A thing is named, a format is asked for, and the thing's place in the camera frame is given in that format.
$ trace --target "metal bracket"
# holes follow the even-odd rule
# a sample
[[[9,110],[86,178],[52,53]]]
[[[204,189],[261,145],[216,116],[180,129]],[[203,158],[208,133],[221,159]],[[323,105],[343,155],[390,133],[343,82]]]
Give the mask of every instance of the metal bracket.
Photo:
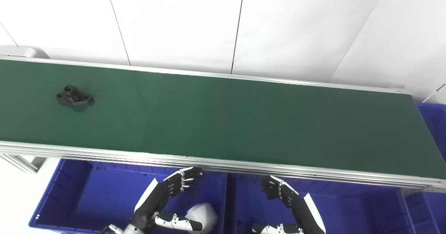
[[[12,164],[17,169],[25,173],[37,173],[39,170],[34,164],[28,162],[25,158],[20,155],[10,155],[0,153],[0,158]]]

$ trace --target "white floor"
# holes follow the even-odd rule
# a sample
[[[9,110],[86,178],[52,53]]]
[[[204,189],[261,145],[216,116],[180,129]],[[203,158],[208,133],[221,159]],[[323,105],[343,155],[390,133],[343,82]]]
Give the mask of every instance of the white floor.
[[[25,174],[0,159],[0,223],[3,233],[49,234],[45,229],[28,227],[59,159],[47,158],[37,174]]]

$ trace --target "black metal part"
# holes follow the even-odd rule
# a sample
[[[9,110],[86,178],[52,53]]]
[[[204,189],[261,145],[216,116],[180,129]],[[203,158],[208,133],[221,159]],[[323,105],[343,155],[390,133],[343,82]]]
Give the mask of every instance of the black metal part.
[[[78,106],[83,104],[89,104],[94,101],[91,94],[80,91],[76,86],[67,85],[63,88],[63,91],[57,93],[57,101],[66,106]]]

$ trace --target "blue plastic bin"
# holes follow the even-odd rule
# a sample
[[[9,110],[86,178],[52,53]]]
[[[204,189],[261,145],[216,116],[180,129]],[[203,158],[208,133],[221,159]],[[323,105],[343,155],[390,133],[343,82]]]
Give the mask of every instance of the blue plastic bin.
[[[440,233],[424,193],[413,193],[406,196],[406,203],[417,234]]]
[[[328,234],[414,234],[400,189],[287,178],[301,196],[310,193]],[[280,200],[268,200],[260,177],[233,175],[233,234],[251,234],[253,223],[296,223]]]
[[[153,178],[162,181],[174,168],[62,159],[29,222],[30,227],[65,233],[98,233],[111,223],[124,229],[134,207]],[[219,218],[213,234],[223,233],[228,175],[204,172],[196,194],[182,193],[165,210],[186,215],[208,202]],[[185,234],[158,227],[153,234]]]
[[[443,159],[446,161],[446,105],[417,103],[417,106]]]
[[[446,161],[446,105],[417,104],[430,133]],[[446,194],[423,192],[406,196],[418,234],[446,234]]]

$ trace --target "metal rail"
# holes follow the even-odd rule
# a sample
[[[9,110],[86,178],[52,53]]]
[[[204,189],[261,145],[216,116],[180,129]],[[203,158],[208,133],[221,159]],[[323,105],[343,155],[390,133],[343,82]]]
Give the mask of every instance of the metal rail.
[[[446,193],[446,180],[413,177],[409,175],[405,176],[297,165],[230,161],[213,158],[135,153],[122,150],[104,150],[7,141],[0,141],[0,152],[17,155],[26,154],[40,157],[71,158],[85,161],[102,161],[121,164],[169,167],[200,166],[205,170],[217,172],[236,172],[259,175],[269,174],[281,177],[385,185]]]

